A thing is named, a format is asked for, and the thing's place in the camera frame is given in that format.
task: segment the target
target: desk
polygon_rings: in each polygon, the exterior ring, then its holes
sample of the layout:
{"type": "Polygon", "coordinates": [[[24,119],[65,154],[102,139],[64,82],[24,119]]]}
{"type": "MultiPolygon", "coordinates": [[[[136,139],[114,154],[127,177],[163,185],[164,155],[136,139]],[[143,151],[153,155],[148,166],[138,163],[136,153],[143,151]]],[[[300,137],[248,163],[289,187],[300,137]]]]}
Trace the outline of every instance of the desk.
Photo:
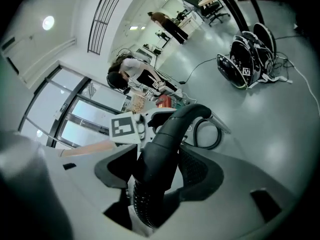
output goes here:
{"type": "MultiPolygon", "coordinates": [[[[215,1],[215,0],[202,0],[200,1],[199,3],[199,6],[205,6],[207,5],[208,3],[211,3],[212,1],[215,1]]],[[[235,0],[222,0],[225,5],[228,7],[228,9],[230,10],[231,14],[233,15],[240,31],[249,31],[249,28],[248,28],[248,25],[246,23],[246,20],[243,16],[243,14],[241,13],[237,3],[235,2],[235,0]]],[[[254,9],[255,9],[255,12],[258,16],[258,19],[259,19],[259,22],[264,24],[264,19],[262,17],[262,14],[261,14],[261,11],[260,11],[260,8],[257,4],[257,1],[256,0],[250,0],[254,9]]]]}

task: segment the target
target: table leg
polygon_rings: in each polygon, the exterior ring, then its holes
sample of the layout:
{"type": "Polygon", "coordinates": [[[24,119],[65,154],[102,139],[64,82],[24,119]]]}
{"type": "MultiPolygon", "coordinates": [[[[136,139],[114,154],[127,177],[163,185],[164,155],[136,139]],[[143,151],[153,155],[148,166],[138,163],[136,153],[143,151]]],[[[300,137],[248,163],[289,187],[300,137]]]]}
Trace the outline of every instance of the table leg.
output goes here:
{"type": "Polygon", "coordinates": [[[239,30],[242,31],[249,31],[248,25],[246,23],[246,20],[241,13],[237,3],[234,0],[222,0],[225,5],[228,7],[230,10],[232,16],[235,19],[236,24],[239,27],[239,30]]]}
{"type": "Polygon", "coordinates": [[[262,17],[262,13],[260,11],[259,5],[257,3],[257,0],[250,0],[253,8],[255,10],[256,15],[258,16],[258,20],[261,24],[265,24],[264,18],[262,17]]]}

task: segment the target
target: dark hair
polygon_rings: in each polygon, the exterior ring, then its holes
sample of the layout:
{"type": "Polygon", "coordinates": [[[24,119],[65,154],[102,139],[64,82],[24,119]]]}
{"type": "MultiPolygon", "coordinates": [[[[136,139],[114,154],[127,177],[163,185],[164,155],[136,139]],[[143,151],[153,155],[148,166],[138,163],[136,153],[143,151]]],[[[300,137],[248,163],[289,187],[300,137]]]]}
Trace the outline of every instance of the dark hair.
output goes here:
{"type": "Polygon", "coordinates": [[[106,81],[113,89],[124,90],[128,87],[127,81],[123,79],[121,73],[119,72],[108,73],[108,75],[106,76],[106,81]]]}
{"type": "Polygon", "coordinates": [[[120,66],[122,64],[122,62],[125,60],[125,59],[132,59],[133,56],[131,55],[120,55],[119,57],[116,58],[116,60],[112,63],[112,65],[109,67],[109,70],[108,70],[108,73],[111,73],[111,72],[119,72],[120,70],[120,66]]]}

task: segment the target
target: office chair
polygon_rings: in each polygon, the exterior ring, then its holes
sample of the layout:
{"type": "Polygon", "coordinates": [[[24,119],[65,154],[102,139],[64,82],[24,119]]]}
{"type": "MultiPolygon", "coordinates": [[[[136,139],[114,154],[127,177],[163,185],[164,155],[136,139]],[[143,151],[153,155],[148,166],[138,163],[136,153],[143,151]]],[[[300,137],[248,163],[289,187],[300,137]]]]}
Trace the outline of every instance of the office chair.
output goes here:
{"type": "Polygon", "coordinates": [[[194,10],[200,11],[201,15],[203,17],[205,17],[206,19],[210,20],[209,22],[209,26],[211,27],[211,23],[215,20],[218,19],[221,23],[222,20],[220,19],[220,17],[224,16],[224,15],[228,15],[230,17],[229,13],[218,13],[217,12],[219,10],[221,10],[223,8],[223,6],[220,6],[219,2],[213,2],[209,5],[207,5],[206,7],[204,6],[199,6],[199,0],[183,0],[184,2],[192,5],[194,7],[194,10]]]}

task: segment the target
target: glass panel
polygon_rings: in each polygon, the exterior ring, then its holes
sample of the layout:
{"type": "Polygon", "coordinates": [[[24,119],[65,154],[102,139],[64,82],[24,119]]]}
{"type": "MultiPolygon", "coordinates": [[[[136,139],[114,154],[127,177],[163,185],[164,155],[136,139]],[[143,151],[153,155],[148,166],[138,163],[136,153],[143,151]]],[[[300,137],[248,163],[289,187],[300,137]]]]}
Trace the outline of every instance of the glass panel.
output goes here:
{"type": "Polygon", "coordinates": [[[82,100],[78,100],[77,104],[75,105],[71,113],[96,125],[107,128],[109,128],[110,118],[115,116],[112,113],[106,112],[93,105],[87,104],[82,100]]]}
{"type": "Polygon", "coordinates": [[[107,135],[84,128],[70,121],[66,123],[61,137],[79,146],[87,146],[109,139],[107,135]]]}
{"type": "Polygon", "coordinates": [[[91,81],[82,95],[109,108],[121,111],[127,96],[91,81]]]}
{"type": "Polygon", "coordinates": [[[55,144],[55,148],[56,148],[56,149],[59,149],[59,150],[71,150],[70,147],[68,147],[68,146],[66,146],[66,145],[63,145],[63,144],[61,144],[60,142],[57,142],[57,143],[55,144]]]}
{"type": "Polygon", "coordinates": [[[51,80],[72,91],[83,78],[62,68],[51,80]]]}
{"type": "Polygon", "coordinates": [[[28,120],[24,121],[24,124],[21,129],[22,136],[26,136],[29,139],[40,142],[43,145],[47,145],[48,136],[45,135],[41,130],[36,128],[32,123],[30,123],[28,120]]]}
{"type": "Polygon", "coordinates": [[[69,96],[69,92],[48,83],[35,100],[27,117],[36,125],[50,132],[55,116],[69,96]]]}

